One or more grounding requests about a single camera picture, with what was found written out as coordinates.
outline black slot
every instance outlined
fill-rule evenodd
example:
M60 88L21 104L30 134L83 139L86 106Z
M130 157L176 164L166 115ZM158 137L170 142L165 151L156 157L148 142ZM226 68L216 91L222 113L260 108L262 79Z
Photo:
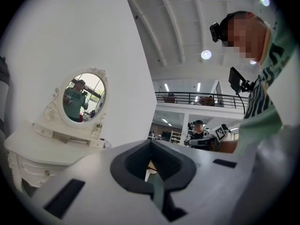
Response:
M222 160L222 159L216 159L213 161L213 163L222 165L222 166L226 166L226 167L230 167L230 168L235 168L236 164L235 162L230 162L230 161L226 161L226 160Z
M132 193L150 195L154 187L144 181L149 162L152 161L164 181L163 215L174 221L187 213L176 207L171 192L185 189L196 174L192 159L156 141L146 140L114 158L110 171L115 181Z
M44 209L57 218L62 219L84 184L84 181L72 179L46 206L44 206Z

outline person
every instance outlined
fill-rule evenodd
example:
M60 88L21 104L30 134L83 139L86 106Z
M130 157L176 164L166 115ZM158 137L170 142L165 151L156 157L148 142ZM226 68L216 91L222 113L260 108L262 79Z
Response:
M84 80L79 80L73 88L67 88L63 96L64 111L75 122L79 122L81 107L84 106L87 109L85 106L85 94L82 93L84 86Z
M203 106L215 106L215 100L212 98L212 96L201 97L199 99L199 104Z
M240 123L239 140L222 142L220 146L222 152L243 154L248 144L276 134L282 127L267 89L289 61L295 50L296 41L281 13L279 11L275 13L276 22L272 28L253 13L237 11L228 14L217 29L217 38L223 45L234 47L244 57L260 65L260 73L255 81L254 90L249 95L247 110Z
M197 120L194 126L195 132L191 136L191 140L203 138L203 122L201 120Z

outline balcony railing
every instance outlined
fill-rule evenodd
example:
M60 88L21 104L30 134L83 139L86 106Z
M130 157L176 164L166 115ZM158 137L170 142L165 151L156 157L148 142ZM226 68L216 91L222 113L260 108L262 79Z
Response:
M226 108L243 109L248 105L248 98L238 96L215 94L215 93L200 93L200 92L156 92L158 103L177 103L202 106L215 106Z

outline white surface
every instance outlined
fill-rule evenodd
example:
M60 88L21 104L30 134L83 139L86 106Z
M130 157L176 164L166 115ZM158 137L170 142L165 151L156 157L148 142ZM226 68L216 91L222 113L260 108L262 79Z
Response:
M196 105L173 104L173 103L157 103L156 111L189 113L189 114L203 115L208 117L230 118L236 120L242 120L244 117L243 109L211 107L211 106L196 106Z
M300 57L299 47L285 68L267 90L283 125L300 123Z
M10 133L22 120L33 122L70 73L98 67L111 93L102 136L114 146L147 138L156 99L127 0L27 0L0 53L11 76ZM116 136L120 121L125 126Z
M23 123L17 132L5 140L4 146L30 161L53 165L71 165L82 157L104 150L82 143L65 144L57 139L43 137L34 132L34 127L29 122Z
M181 138L179 142L180 145L184 145L184 141L188 135L188 120L189 120L189 114L185 113L183 119L183 125L182 125Z

